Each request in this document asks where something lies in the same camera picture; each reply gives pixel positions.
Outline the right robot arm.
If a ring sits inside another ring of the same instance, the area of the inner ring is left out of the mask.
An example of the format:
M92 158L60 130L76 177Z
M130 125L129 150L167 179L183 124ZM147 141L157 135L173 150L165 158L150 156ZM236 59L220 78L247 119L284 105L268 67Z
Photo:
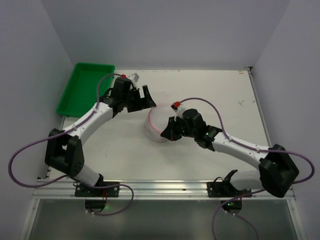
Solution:
M224 182L231 190L264 189L271 195L282 198L296 180L299 170L285 149L278 144L273 147L255 145L206 124L196 109L187 109L182 116L168 119L161 137L177 141L182 137L194 139L203 149L227 154L241 160L254 170L232 170Z

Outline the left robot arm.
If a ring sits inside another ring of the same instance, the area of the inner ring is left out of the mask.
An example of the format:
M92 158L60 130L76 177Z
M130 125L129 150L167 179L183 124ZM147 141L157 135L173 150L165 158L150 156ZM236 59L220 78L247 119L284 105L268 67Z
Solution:
M156 107L148 86L141 89L143 92L133 80L118 74L111 88L103 95L96 95L96 103L87 113L72 125L49 133L45 164L87 187L101 188L103 176L86 165L83 146L123 109L131 113Z

